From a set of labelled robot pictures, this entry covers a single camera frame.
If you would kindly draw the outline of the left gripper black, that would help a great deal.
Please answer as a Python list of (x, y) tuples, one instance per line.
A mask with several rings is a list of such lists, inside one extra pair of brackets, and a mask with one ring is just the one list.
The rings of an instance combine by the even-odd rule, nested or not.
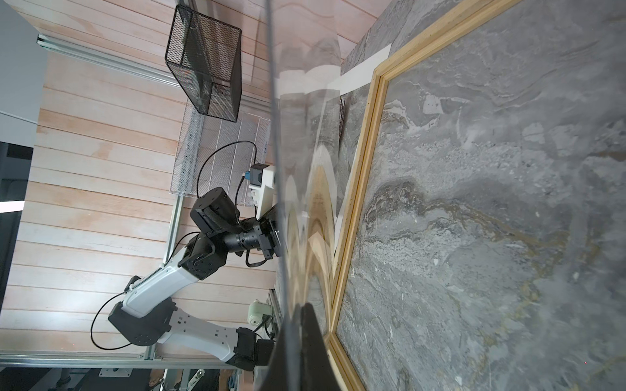
[(245, 219), (244, 230), (244, 248), (246, 250), (260, 250), (265, 259), (281, 256), (276, 207), (267, 210), (261, 218)]

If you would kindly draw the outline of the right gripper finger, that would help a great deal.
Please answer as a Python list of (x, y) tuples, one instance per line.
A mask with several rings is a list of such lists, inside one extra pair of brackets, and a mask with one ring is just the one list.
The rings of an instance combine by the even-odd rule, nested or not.
[(284, 320), (259, 389), (339, 391), (312, 304), (297, 305)]

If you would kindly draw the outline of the white photo mat board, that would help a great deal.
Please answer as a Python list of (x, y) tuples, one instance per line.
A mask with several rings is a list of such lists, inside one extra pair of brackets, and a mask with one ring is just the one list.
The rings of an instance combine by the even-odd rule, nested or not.
[(339, 95), (352, 92), (371, 82), (375, 68), (389, 57), (390, 51), (391, 44), (343, 75), (338, 65), (320, 65), (308, 72), (283, 71), (276, 79), (275, 97), (280, 98), (285, 94), (309, 94), (315, 91), (335, 91)]

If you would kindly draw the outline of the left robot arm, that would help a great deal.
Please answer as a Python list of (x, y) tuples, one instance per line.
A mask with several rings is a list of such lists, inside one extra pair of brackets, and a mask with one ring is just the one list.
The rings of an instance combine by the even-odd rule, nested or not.
[(275, 342), (258, 330), (220, 323), (192, 295), (233, 257), (260, 252), (264, 261), (280, 255), (276, 198), (266, 186), (253, 191), (256, 214), (243, 218), (221, 187), (200, 196), (190, 211), (198, 228), (177, 254), (149, 276), (132, 278), (108, 321), (132, 345), (180, 345), (245, 371), (268, 365)]

